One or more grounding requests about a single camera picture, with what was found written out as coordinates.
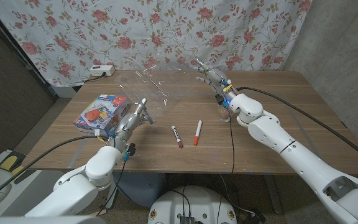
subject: clear plastic bag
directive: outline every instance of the clear plastic bag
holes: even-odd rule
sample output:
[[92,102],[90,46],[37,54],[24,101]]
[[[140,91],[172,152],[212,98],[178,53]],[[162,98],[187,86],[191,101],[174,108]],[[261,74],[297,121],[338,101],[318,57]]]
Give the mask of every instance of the clear plastic bag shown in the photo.
[[131,101],[147,99],[147,111],[151,117],[164,115],[175,106],[181,96],[185,96],[198,85],[198,74],[189,65],[164,66],[155,64],[146,68],[134,60],[128,61],[133,71],[122,73],[114,78]]

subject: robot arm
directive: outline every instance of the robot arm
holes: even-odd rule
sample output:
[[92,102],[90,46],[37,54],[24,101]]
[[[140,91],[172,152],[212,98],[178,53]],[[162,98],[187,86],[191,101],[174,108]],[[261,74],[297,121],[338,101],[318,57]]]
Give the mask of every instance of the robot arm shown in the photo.
[[258,101],[238,94],[222,71],[199,60],[198,63],[199,71],[207,76],[204,82],[225,98],[233,113],[239,113],[237,122],[247,127],[256,141],[277,152],[339,223],[358,222],[358,178],[332,168],[290,136],[278,118],[264,111]]
[[110,146],[102,147],[86,165],[59,178],[53,192],[26,213],[25,217],[75,215],[95,199],[98,191],[108,188],[112,182],[112,170],[122,155],[131,156],[134,153],[134,144],[127,144],[133,130],[146,120],[151,124],[155,122],[146,112],[146,102],[146,99],[140,101],[134,113],[120,120],[116,135],[109,140]]

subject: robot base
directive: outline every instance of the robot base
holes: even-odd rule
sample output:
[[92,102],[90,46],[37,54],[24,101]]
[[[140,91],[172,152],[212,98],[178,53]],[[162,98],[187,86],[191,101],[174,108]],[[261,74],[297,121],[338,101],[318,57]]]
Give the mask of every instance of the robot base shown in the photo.
[[[176,190],[183,193],[184,187],[178,187]],[[190,203],[190,213],[194,221],[200,221],[207,224],[236,224],[236,214],[231,204],[221,195],[211,189],[200,186],[186,186],[184,195]],[[181,194],[168,191],[157,201],[154,202],[150,209],[148,224],[167,224],[177,223],[183,216],[183,200],[185,203],[185,216],[189,217],[189,206],[187,200],[182,198]]]

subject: toy box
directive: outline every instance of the toy box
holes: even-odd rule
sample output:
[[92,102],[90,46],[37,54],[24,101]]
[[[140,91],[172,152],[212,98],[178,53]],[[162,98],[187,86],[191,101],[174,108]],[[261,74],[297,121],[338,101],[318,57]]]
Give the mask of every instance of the toy box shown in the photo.
[[100,95],[75,119],[74,125],[90,134],[100,129],[100,135],[108,137],[129,107],[129,99],[124,96]]

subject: power strip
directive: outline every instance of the power strip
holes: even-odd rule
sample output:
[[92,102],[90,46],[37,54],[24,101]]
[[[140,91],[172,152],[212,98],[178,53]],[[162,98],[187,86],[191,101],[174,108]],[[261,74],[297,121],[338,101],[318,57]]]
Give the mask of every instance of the power strip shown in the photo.
[[103,72],[106,72],[106,76],[112,76],[116,70],[112,65],[93,65],[89,71],[92,73],[92,76],[101,76]]

